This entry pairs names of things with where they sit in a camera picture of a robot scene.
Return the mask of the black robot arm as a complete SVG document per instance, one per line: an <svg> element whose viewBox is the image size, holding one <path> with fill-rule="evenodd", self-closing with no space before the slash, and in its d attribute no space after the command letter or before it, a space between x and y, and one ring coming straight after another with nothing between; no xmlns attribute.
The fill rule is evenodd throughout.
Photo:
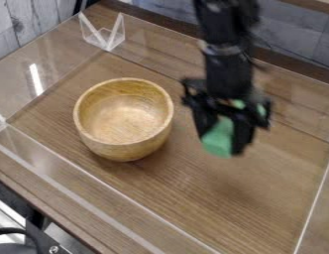
<svg viewBox="0 0 329 254"><path fill-rule="evenodd" d="M249 29L259 22L256 0L193 0L204 57L201 78L185 77L181 104L191 109L205 151L239 156L256 129L269 127L271 99L252 84Z"/></svg>

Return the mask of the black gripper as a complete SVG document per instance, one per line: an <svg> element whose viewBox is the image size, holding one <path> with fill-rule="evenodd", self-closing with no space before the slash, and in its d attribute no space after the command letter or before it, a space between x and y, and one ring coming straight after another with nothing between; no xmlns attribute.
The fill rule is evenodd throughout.
<svg viewBox="0 0 329 254"><path fill-rule="evenodd" d="M227 52L205 47L203 78L184 77L180 80L184 94L181 103L192 110L192 118L199 139L209 132L219 121L215 108L219 104L235 105L239 100L249 105L271 100L252 85L252 62L247 50ZM232 117L232 155L244 152L252 142L255 126L243 114Z"/></svg>

